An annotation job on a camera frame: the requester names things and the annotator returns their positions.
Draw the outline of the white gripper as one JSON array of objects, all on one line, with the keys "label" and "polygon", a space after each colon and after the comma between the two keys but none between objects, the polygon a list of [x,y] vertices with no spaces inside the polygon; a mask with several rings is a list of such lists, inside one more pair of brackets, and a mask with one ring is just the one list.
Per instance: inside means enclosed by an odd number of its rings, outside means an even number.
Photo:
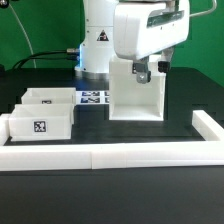
[{"label": "white gripper", "polygon": [[136,80],[151,81],[149,55],[160,52],[158,71],[167,73],[174,53],[172,46],[184,42],[189,32],[189,0],[120,2],[114,12],[114,50],[133,62]]}]

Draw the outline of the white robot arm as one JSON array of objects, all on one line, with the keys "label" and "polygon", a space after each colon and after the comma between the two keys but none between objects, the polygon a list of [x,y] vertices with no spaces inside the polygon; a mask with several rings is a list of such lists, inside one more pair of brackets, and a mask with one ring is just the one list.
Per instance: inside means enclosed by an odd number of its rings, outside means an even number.
[{"label": "white robot arm", "polygon": [[174,46],[189,33],[189,0],[83,0],[79,76],[109,79],[109,61],[129,61],[139,83],[170,70]]}]

